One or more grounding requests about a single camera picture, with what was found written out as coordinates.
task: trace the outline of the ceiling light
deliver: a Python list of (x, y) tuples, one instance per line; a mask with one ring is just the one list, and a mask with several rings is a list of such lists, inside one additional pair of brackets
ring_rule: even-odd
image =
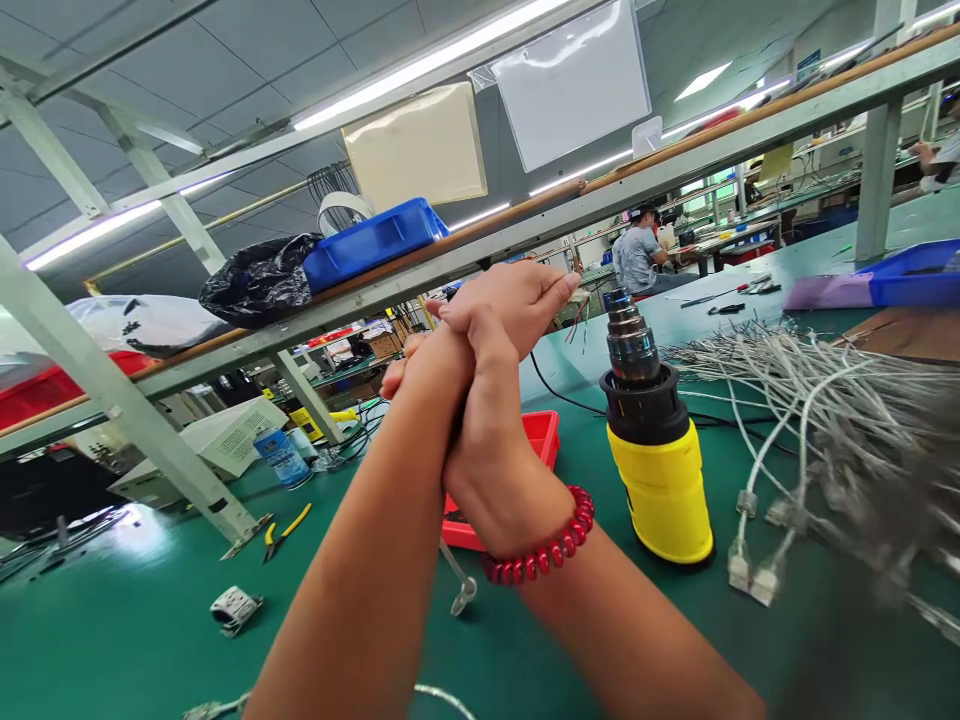
[(937, 20), (942, 20), (948, 15), (953, 15), (953, 13), (957, 11), (960, 11), (960, 2), (952, 3), (940, 10), (934, 10), (932, 13), (930, 13), (926, 17), (918, 18), (917, 21), (913, 24), (913, 26), (910, 29), (919, 30), (931, 23), (935, 23)]
[(676, 127), (673, 130), (669, 130), (668, 132), (665, 132), (663, 134), (663, 139), (666, 140), (668, 137), (673, 137), (674, 135), (678, 135), (679, 133), (686, 132), (691, 128), (695, 128), (698, 125), (702, 125), (707, 120), (713, 120), (713, 118), (723, 115), (725, 112), (737, 107), (738, 105), (744, 108), (745, 110), (749, 110), (750, 108), (755, 107), (761, 100), (763, 100), (764, 96), (769, 95), (770, 93), (776, 90), (779, 90), (782, 87), (786, 87), (789, 84), (790, 84), (789, 80), (781, 80), (776, 85), (773, 85), (772, 87), (767, 88), (763, 92), (754, 93), (753, 95), (748, 95), (742, 100), (737, 100), (735, 103), (730, 103), (726, 107), (722, 107), (719, 110), (714, 110), (713, 112), (708, 113), (707, 115), (698, 117), (696, 120), (691, 120), (690, 122), (685, 123), (680, 127)]
[(860, 53), (862, 53), (872, 42), (873, 40), (867, 40), (865, 43), (860, 43), (856, 47), (850, 48), (849, 50), (847, 50), (844, 53), (841, 53), (840, 55), (836, 55), (835, 57), (832, 57), (829, 60), (825, 60), (823, 64), (820, 66), (820, 69), (828, 70), (834, 67), (835, 65), (840, 65), (841, 63), (845, 63), (847, 60), (850, 60), (851, 58), (854, 58)]
[(294, 123), (294, 130), (304, 130), (317, 123), (330, 120), (331, 118), (349, 112), (365, 103), (371, 102), (378, 97), (386, 95), (388, 92), (403, 87), (409, 82), (416, 80), (429, 72), (443, 67), (453, 62), (457, 58), (463, 57), (467, 53), (473, 52), (477, 48), (483, 47), (504, 35), (513, 32), (522, 25), (536, 20), (547, 13), (556, 10), (562, 5), (566, 5), (571, 0), (534, 0), (523, 7), (517, 8), (511, 13), (507, 13), (496, 20), (476, 29), (472, 33), (465, 35), (459, 40), (441, 47), (435, 52), (426, 55), (419, 60), (415, 60), (409, 65), (401, 67), (399, 70), (386, 75), (376, 82), (360, 88), (354, 93), (347, 95), (341, 100), (330, 103), (317, 112), (305, 117), (303, 120)]
[(539, 187), (530, 193), (530, 197), (534, 197), (536, 195), (539, 195), (542, 192), (546, 192), (550, 188), (555, 188), (557, 185), (561, 185), (567, 182), (567, 180), (570, 180), (571, 178), (576, 178), (576, 177), (580, 177), (581, 175), (586, 175), (588, 172), (592, 172), (593, 170), (599, 170), (604, 165), (609, 165), (610, 163), (614, 163), (617, 160), (620, 160), (621, 158), (630, 157), (632, 155), (633, 155), (633, 148), (628, 148), (627, 150), (624, 150), (622, 153), (617, 153), (613, 157), (608, 157), (606, 160), (601, 160), (598, 163), (594, 163), (590, 167), (585, 167), (581, 170), (577, 170), (576, 172), (568, 173), (562, 178), (558, 180), (554, 180), (552, 183), (544, 185), (543, 187)]
[(731, 61), (728, 62), (726, 65), (721, 65), (721, 66), (718, 67), (718, 68), (714, 68), (714, 69), (711, 70), (710, 72), (705, 72), (703, 75), (700, 75), (696, 80), (694, 80), (692, 83), (690, 83), (689, 85), (687, 85), (687, 89), (686, 89), (686, 90), (684, 90), (682, 93), (680, 93), (679, 95), (677, 95), (677, 100), (682, 100), (682, 99), (685, 98), (687, 95), (693, 95), (695, 92), (700, 92), (700, 91), (703, 90), (707, 85), (709, 85), (709, 84), (712, 83), (714, 80), (716, 80), (718, 77), (720, 77), (720, 73), (722, 73), (724, 70), (726, 70), (726, 69), (727, 69), (728, 67), (730, 67), (730, 65), (732, 65), (732, 64), (733, 64), (733, 61), (731, 60)]
[[(198, 182), (196, 185), (191, 185), (180, 191), (180, 195), (183, 197), (188, 197), (193, 195), (196, 192), (199, 192), (203, 188), (212, 185), (215, 182), (222, 180), (227, 177), (227, 175), (232, 175), (233, 171), (223, 173), (222, 175), (217, 175), (216, 177), (210, 178), (209, 180), (204, 180), (203, 182)], [(148, 202), (145, 205), (140, 205), (139, 207), (130, 208), (129, 210), (120, 213), (119, 215), (114, 215), (109, 217), (106, 220), (98, 222), (96, 225), (88, 227), (83, 232), (77, 233), (71, 238), (64, 240), (59, 245), (54, 245), (52, 248), (47, 250), (37, 257), (33, 258), (26, 263), (27, 270), (39, 270), (42, 267), (46, 267), (54, 260), (59, 260), (64, 255), (72, 253), (74, 250), (77, 250), (87, 243), (91, 243), (98, 238), (103, 237), (107, 233), (111, 233), (114, 230), (117, 230), (124, 225), (132, 223), (138, 218), (142, 218), (144, 215), (152, 213), (154, 210), (160, 208), (160, 201), (154, 200)]]
[(449, 225), (447, 227), (447, 230), (449, 230), (450, 232), (453, 232), (454, 230), (459, 230), (460, 228), (466, 227), (467, 225), (473, 225), (473, 223), (475, 223), (477, 220), (483, 220), (485, 217), (489, 217), (490, 215), (493, 215), (494, 213), (498, 213), (501, 210), (506, 210), (508, 207), (510, 207), (510, 203), (497, 205), (495, 208), (484, 210), (482, 213), (480, 213), (479, 215), (474, 215), (472, 218), (467, 218), (466, 220), (461, 220), (458, 223)]
[(227, 175), (233, 175), (233, 172), (234, 172), (234, 171), (231, 170), (230, 172), (223, 173), (223, 175), (217, 175), (216, 177), (212, 177), (212, 178), (210, 178), (209, 180), (204, 180), (203, 182), (198, 182), (196, 185), (191, 185), (190, 187), (185, 187), (183, 190), (180, 191), (180, 195), (182, 195), (183, 197), (190, 197), (190, 196), (193, 195), (195, 192), (200, 192), (201, 190), (203, 190), (203, 189), (204, 189), (205, 187), (207, 187), (208, 185), (213, 185), (215, 182), (220, 182), (220, 181), (223, 180)]

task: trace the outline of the clasped hands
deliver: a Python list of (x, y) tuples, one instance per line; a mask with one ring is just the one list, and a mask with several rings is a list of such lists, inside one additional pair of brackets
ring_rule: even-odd
[[(576, 273), (565, 275), (549, 265), (501, 263), (465, 283), (449, 303), (427, 302), (428, 312), (473, 351), (461, 431), (448, 451), (443, 485), (495, 557), (521, 552), (542, 539), (535, 537), (540, 532), (535, 518), (526, 516), (538, 496), (564, 503), (569, 498), (545, 491), (558, 481), (533, 452), (523, 429), (519, 363), (579, 284)], [(429, 337), (407, 338), (406, 357), (384, 375), (384, 398), (397, 394), (408, 364), (416, 363)], [(470, 376), (452, 370), (450, 377)]]

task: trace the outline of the worker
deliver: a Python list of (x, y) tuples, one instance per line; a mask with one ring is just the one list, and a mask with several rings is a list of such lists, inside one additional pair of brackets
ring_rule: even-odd
[[(430, 301), (444, 322), (411, 336), (407, 359), (384, 378), (390, 409), (293, 599), (246, 720), (406, 717), (444, 490), (498, 558), (530, 552), (570, 522), (573, 496), (524, 433), (519, 360), (579, 284), (549, 265), (497, 264), (453, 302)], [(598, 525), (562, 567), (513, 591), (578, 664), (606, 716), (763, 716), (753, 690)], [(470, 632), (499, 638), (502, 628), (484, 627), (494, 622)]]
[[(960, 120), (960, 100), (955, 100), (949, 115)], [(910, 148), (910, 154), (920, 158), (920, 181), (922, 193), (934, 193), (948, 185), (960, 183), (960, 132), (955, 132), (943, 147), (932, 147), (929, 143), (918, 142)]]
[(634, 297), (659, 295), (697, 279), (696, 275), (658, 273), (670, 256), (660, 247), (653, 228), (660, 224), (660, 212), (645, 205), (630, 212), (630, 228), (613, 244), (613, 269), (617, 282)]
[[(747, 210), (749, 210), (751, 206), (756, 205), (758, 202), (763, 200), (763, 193), (757, 190), (757, 186), (754, 185), (750, 180), (744, 180), (743, 182), (743, 195), (747, 199)], [(739, 193), (734, 197), (733, 204), (737, 208), (737, 212), (740, 212)]]

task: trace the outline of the cable connector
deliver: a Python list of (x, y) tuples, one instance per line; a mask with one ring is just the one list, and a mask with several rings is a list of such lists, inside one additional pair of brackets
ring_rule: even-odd
[(794, 504), (786, 498), (777, 498), (767, 508), (763, 519), (774, 527), (790, 528), (793, 527), (795, 509)]
[(727, 573), (730, 585), (740, 592), (750, 592), (750, 559), (747, 556), (747, 543), (736, 538), (727, 553)]
[(753, 520), (757, 516), (757, 496), (749, 490), (741, 490), (737, 495), (737, 512)]
[(780, 592), (780, 568), (774, 563), (763, 563), (753, 582), (750, 584), (750, 596), (764, 607), (770, 607)]

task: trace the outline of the wire cutters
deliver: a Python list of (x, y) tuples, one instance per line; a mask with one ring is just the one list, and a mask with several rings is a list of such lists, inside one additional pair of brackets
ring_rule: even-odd
[(303, 522), (303, 519), (307, 516), (307, 514), (310, 512), (310, 508), (312, 507), (313, 503), (307, 503), (307, 506), (303, 509), (303, 512), (300, 513), (300, 516), (290, 523), (290, 527), (284, 530), (283, 535), (276, 540), (273, 539), (273, 531), (277, 529), (277, 524), (273, 523), (269, 528), (267, 528), (267, 552), (263, 556), (264, 563), (268, 562), (270, 558), (277, 554), (277, 549), (283, 544), (283, 541), (287, 539), (287, 536), (296, 530), (297, 526)]

